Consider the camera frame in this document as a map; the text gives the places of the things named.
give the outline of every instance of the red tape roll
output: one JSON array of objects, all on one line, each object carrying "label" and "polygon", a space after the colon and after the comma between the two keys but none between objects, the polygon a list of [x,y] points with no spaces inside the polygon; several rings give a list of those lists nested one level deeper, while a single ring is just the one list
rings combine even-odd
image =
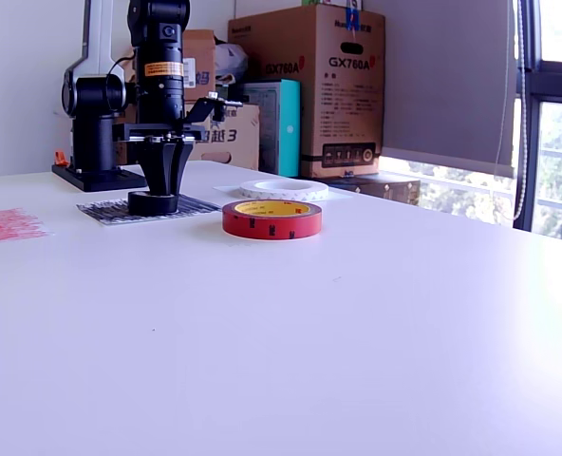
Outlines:
[{"label": "red tape roll", "polygon": [[224,231],[249,239],[298,239],[321,231],[321,208],[307,202],[267,199],[227,204]]}]

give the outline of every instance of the window frame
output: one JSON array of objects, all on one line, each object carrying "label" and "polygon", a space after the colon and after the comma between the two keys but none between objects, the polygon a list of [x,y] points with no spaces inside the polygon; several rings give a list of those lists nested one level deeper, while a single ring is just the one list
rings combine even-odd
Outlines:
[{"label": "window frame", "polygon": [[525,67],[518,66],[517,96],[521,97],[522,78],[526,82],[526,100],[522,105],[528,109],[526,132],[528,150],[524,150],[523,141],[519,151],[517,171],[516,204],[524,185],[523,154],[528,154],[526,169],[526,192],[521,216],[515,221],[514,228],[531,232],[534,226],[534,214],[537,201],[538,159],[540,151],[540,107],[543,103],[562,104],[562,62],[542,60],[542,23],[539,0],[522,0],[522,23],[524,25]]}]

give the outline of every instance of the black and white pattern paper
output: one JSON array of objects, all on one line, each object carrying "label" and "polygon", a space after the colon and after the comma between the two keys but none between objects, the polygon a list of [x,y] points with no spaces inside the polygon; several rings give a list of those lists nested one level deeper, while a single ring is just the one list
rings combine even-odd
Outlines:
[{"label": "black and white pattern paper", "polygon": [[111,199],[108,201],[91,202],[89,204],[77,204],[81,212],[94,218],[104,225],[120,225],[125,223],[138,223],[151,220],[169,220],[192,217],[198,214],[210,214],[221,211],[221,208],[210,202],[201,201],[185,195],[179,196],[178,211],[169,216],[141,217],[129,214],[126,199]]}]

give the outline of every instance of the yellow label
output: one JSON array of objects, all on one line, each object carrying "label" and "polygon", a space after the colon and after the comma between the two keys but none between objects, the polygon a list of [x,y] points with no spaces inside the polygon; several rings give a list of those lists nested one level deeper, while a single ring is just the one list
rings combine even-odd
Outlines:
[{"label": "yellow label", "polygon": [[180,62],[156,62],[144,66],[146,77],[151,76],[184,76],[184,64]]},{"label": "yellow label", "polygon": [[234,209],[248,216],[267,217],[291,217],[310,212],[306,204],[293,201],[249,201],[237,204]]}]

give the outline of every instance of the cable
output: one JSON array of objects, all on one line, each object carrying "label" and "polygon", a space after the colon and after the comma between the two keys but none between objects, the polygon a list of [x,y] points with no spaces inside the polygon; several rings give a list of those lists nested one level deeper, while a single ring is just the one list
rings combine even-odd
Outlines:
[{"label": "cable", "polygon": [[110,75],[112,74],[112,71],[114,70],[114,68],[117,67],[118,64],[122,63],[122,62],[129,62],[130,60],[133,60],[136,58],[136,51],[133,51],[133,54],[131,55],[131,57],[121,57],[119,60],[117,60],[114,65],[110,68],[110,71],[108,71],[108,74],[106,74],[106,80],[103,83],[104,86],[104,97],[106,99],[106,104],[108,105],[108,109],[110,109],[110,111],[112,112],[119,112],[118,109],[113,109],[112,106],[110,105],[110,100],[108,100],[108,81],[110,80]]},{"label": "cable", "polygon": [[[524,21],[523,21],[523,0],[517,0],[517,28],[518,28],[518,47],[519,47],[519,63],[522,71],[525,72],[526,68],[526,51],[525,51],[525,39],[524,39]],[[507,66],[505,70],[505,102],[503,105],[502,111],[502,121],[500,127],[500,141],[498,144],[498,151],[496,152],[496,161],[494,164],[494,175],[493,175],[493,184],[490,190],[490,201],[492,207],[492,213],[494,217],[494,185],[496,181],[496,171],[498,167],[498,162],[500,161],[500,153],[502,150],[502,140],[504,137],[505,131],[505,118],[507,116],[507,104],[509,102],[509,64],[510,64],[510,57],[511,57],[511,0],[507,0]],[[515,209],[515,214],[513,220],[516,221],[521,217],[521,213],[524,208],[524,203],[526,200],[526,184],[528,180],[528,104],[526,103],[526,78],[525,74],[522,74],[521,77],[521,135],[522,135],[522,147],[524,151],[523,156],[523,176],[522,176],[522,183],[520,188],[520,195],[517,207]]]},{"label": "cable", "polygon": [[498,162],[500,162],[500,153],[502,152],[502,144],[505,136],[505,124],[507,118],[507,104],[509,103],[509,65],[511,60],[511,0],[507,0],[507,49],[505,55],[505,98],[502,102],[502,117],[500,121],[500,137],[498,138],[498,150],[496,151],[496,160],[494,162],[494,174],[492,176],[492,185],[490,185],[490,212],[494,219],[494,187],[496,185],[496,171]]},{"label": "cable", "polygon": [[515,211],[514,221],[521,217],[526,201],[526,184],[528,182],[528,103],[526,100],[526,42],[524,33],[524,16],[523,16],[523,0],[517,0],[517,9],[519,13],[519,58],[521,60],[522,75],[521,75],[521,134],[522,134],[522,150],[523,157],[523,176],[521,179],[521,191],[519,195],[519,204]]}]

